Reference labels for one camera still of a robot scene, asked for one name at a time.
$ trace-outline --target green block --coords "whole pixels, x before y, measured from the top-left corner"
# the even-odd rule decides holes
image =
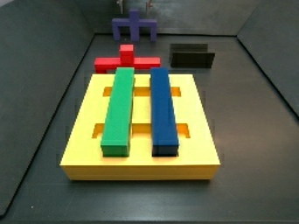
[[[135,69],[119,67],[110,96],[101,141],[105,157],[129,157],[134,108]]]

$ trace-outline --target gray wall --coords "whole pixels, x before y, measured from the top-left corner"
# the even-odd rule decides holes
[[[298,0],[263,0],[238,38],[299,115],[298,13]]]
[[[0,6],[11,3],[14,0],[0,0]]]
[[[138,8],[143,18],[157,18],[159,33],[238,35],[261,0],[125,0],[125,15],[117,0],[76,0],[97,33],[111,33],[113,18],[127,18]]]
[[[92,37],[72,0],[15,0],[0,8],[0,215]]]

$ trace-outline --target toy block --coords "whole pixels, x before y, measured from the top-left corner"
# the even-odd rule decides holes
[[[97,58],[95,70],[98,74],[106,74],[107,70],[117,69],[118,67],[150,69],[151,67],[159,67],[162,65],[162,60],[158,57],[135,58],[134,45],[121,45],[119,54],[119,58]]]
[[[221,161],[191,74],[170,74],[179,156],[153,157],[150,74],[135,75],[130,157],[103,157],[114,74],[94,74],[60,167],[72,180],[213,179]]]
[[[171,67],[211,68],[214,57],[207,44],[171,44]]]
[[[139,28],[151,28],[151,41],[157,41],[157,20],[155,19],[139,19],[139,10],[130,10],[129,19],[127,18],[114,18],[113,19],[113,31],[114,39],[121,40],[119,27],[130,26],[131,40],[138,41],[141,38]]]
[[[121,55],[121,63],[122,63],[122,66],[123,66],[125,64],[131,64],[131,65],[134,65],[134,63],[135,63],[135,57],[134,57],[134,56],[122,56],[122,55]]]
[[[161,58],[135,58],[135,68],[137,69],[150,69],[151,67],[161,67]]]
[[[129,17],[130,17],[130,21],[138,22],[138,20],[139,20],[139,10],[138,9],[130,10]]]
[[[119,54],[135,57],[135,46],[134,45],[121,45]]]
[[[169,70],[151,69],[154,157],[177,157],[179,138],[174,116],[174,100]]]
[[[113,93],[107,109],[107,119],[101,141],[103,157],[129,157],[135,69],[117,70]]]

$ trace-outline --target red block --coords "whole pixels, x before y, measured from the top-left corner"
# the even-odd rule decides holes
[[[121,61],[122,61],[122,64],[133,64],[134,65],[135,57],[121,55]]]
[[[158,57],[135,58],[134,45],[122,45],[119,48],[119,58],[97,58],[95,69],[98,74],[105,74],[107,70],[118,67],[134,67],[135,69],[150,69],[151,67],[161,67],[162,60]]]
[[[119,47],[121,55],[131,55],[135,57],[135,46],[134,45],[122,45]]]

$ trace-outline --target yellow base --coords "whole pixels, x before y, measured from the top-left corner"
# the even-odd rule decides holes
[[[114,74],[94,74],[60,167],[74,180],[213,179],[221,166],[191,74],[171,74],[179,157],[153,157],[150,74],[135,75],[130,157],[103,157]]]

